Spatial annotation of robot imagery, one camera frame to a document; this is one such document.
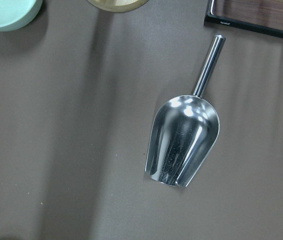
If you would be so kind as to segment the steel ice scoop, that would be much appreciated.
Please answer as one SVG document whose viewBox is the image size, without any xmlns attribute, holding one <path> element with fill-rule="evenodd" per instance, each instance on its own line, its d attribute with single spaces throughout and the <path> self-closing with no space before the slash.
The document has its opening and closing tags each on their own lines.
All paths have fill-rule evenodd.
<svg viewBox="0 0 283 240">
<path fill-rule="evenodd" d="M 187 187 L 213 148 L 220 119 L 202 96 L 225 40 L 220 34 L 213 37 L 193 93 L 174 97 L 157 111 L 145 165 L 154 181 Z"/>
</svg>

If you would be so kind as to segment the wooden cup tree stand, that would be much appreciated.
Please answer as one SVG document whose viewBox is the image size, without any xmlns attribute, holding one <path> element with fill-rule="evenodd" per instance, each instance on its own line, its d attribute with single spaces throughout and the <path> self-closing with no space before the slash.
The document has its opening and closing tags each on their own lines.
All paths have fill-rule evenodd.
<svg viewBox="0 0 283 240">
<path fill-rule="evenodd" d="M 140 8 L 148 0 L 87 0 L 87 2 L 104 11 L 124 13 Z"/>
</svg>

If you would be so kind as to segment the light green bowl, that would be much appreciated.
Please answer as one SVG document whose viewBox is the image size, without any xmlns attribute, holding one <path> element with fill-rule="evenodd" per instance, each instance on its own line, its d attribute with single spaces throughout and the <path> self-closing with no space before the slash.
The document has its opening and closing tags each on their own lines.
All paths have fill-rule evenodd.
<svg viewBox="0 0 283 240">
<path fill-rule="evenodd" d="M 0 0 L 0 32 L 20 29 L 38 15 L 42 0 Z"/>
</svg>

